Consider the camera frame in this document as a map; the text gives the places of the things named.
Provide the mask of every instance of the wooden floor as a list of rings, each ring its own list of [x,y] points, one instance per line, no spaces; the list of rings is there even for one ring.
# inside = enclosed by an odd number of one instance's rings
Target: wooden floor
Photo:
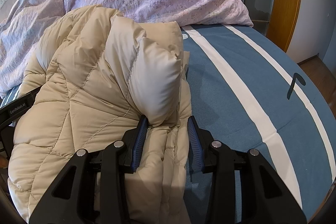
[[[336,78],[318,57],[300,67],[319,89],[336,118]]]

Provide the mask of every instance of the ribbed rubber pad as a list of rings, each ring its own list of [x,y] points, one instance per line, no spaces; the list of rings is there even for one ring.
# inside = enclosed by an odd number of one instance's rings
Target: ribbed rubber pad
[[[193,120],[191,118],[188,119],[188,136],[189,142],[192,149],[193,159],[191,160],[191,166],[193,167],[193,171],[203,171],[204,170],[204,157],[203,157],[203,149],[201,143],[199,141]]]
[[[135,141],[135,144],[132,150],[131,167],[132,167],[133,172],[135,172],[140,165],[142,149],[143,149],[143,145],[145,143],[146,134],[147,134],[147,128],[148,128],[148,119],[144,118],[142,120],[142,124],[140,126],[140,130],[138,132],[138,136],[136,138],[136,141]]]

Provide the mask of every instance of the silver screw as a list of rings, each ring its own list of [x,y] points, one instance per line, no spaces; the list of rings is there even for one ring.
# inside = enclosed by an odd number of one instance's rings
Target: silver screw
[[[214,148],[219,148],[222,146],[222,143],[220,141],[213,141],[211,143],[211,145],[214,147]]]
[[[259,151],[258,151],[257,149],[255,149],[255,148],[252,148],[252,149],[250,150],[250,154],[251,154],[252,156],[258,156],[258,155],[259,155]]]
[[[76,155],[78,157],[81,157],[81,156],[84,156],[86,153],[86,150],[85,149],[79,149],[77,152],[76,152]]]
[[[116,141],[115,143],[114,143],[114,147],[122,147],[124,145],[124,142],[123,141]]]

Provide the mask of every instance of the beige puffer jacket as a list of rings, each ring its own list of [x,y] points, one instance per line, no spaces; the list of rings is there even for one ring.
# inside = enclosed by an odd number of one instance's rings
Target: beige puffer jacket
[[[20,94],[43,87],[16,126],[8,168],[11,196],[26,221],[75,151],[104,149],[144,114],[151,128],[140,167],[126,175],[130,217],[189,223],[187,55],[176,22],[137,24],[97,5],[71,11],[45,31]]]

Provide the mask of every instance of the striped bed sheet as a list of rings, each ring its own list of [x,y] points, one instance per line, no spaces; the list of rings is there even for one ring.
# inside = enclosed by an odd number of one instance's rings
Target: striped bed sheet
[[[309,219],[336,176],[336,120],[318,89],[282,50],[250,27],[181,29],[184,50],[190,52],[187,80],[199,127],[232,149],[257,148]],[[306,85],[297,81],[287,99],[294,73]],[[192,224],[204,223],[211,174],[191,175],[187,166],[185,204]],[[236,189],[239,221],[238,173]]]
[[[0,108],[4,107],[5,105],[8,105],[10,102],[14,101],[17,98],[20,86],[21,85],[17,85],[7,92],[6,96],[3,98],[3,100],[0,103]],[[0,150],[1,149],[3,149],[3,145],[0,142]],[[0,155],[4,156],[4,157],[7,157],[7,154],[6,154],[5,151],[0,152]]]

